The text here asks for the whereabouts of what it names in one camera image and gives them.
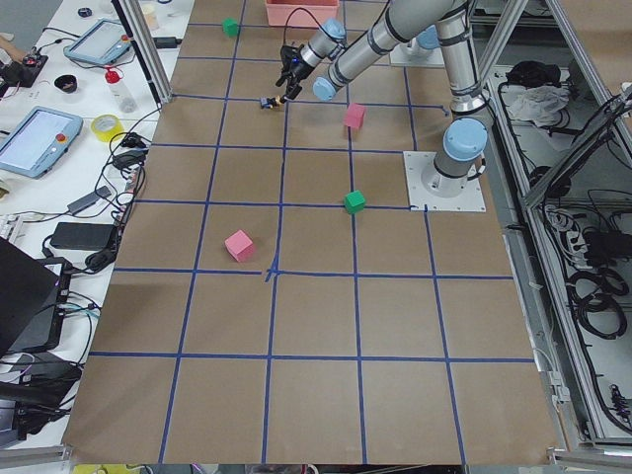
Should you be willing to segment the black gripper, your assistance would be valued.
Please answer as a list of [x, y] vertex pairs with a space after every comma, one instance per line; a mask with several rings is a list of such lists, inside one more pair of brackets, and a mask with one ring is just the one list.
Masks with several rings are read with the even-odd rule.
[[281, 71], [276, 86], [285, 85], [283, 101], [293, 101], [302, 91], [301, 81], [309, 75], [309, 64], [303, 59], [301, 52], [304, 45], [284, 44], [279, 51]]

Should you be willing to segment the pink cube near arm base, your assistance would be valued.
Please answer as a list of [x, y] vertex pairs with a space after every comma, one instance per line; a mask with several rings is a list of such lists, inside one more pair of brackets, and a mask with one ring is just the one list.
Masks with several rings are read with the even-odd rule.
[[349, 104], [345, 117], [344, 117], [344, 126], [352, 129], [359, 130], [361, 129], [364, 121], [366, 113], [366, 106], [358, 103]]

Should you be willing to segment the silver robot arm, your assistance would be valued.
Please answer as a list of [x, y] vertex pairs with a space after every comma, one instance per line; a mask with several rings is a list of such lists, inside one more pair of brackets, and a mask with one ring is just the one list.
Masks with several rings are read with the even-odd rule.
[[440, 174], [461, 179], [485, 150], [490, 121], [468, 21], [468, 3], [450, 1], [435, 27], [452, 96], [452, 123], [443, 135], [442, 150], [434, 165]]
[[315, 80], [313, 93], [330, 101], [381, 57], [431, 26], [436, 29], [449, 80], [452, 109], [458, 113], [476, 109], [483, 94], [465, 1], [391, 1], [374, 24], [350, 44], [342, 24], [328, 20], [306, 44], [281, 47], [282, 69], [276, 85], [284, 86], [285, 91], [276, 102], [295, 99], [302, 90], [301, 82], [325, 59], [331, 64], [327, 74]]

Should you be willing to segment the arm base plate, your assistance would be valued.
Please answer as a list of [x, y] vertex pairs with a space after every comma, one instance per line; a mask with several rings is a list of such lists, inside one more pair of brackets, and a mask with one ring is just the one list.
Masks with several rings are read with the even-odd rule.
[[435, 152], [404, 151], [404, 171], [409, 207], [414, 211], [485, 212], [475, 167], [461, 178], [448, 178], [435, 168]]
[[439, 48], [412, 50], [401, 44], [390, 52], [389, 59], [392, 66], [398, 67], [444, 67], [442, 53]]

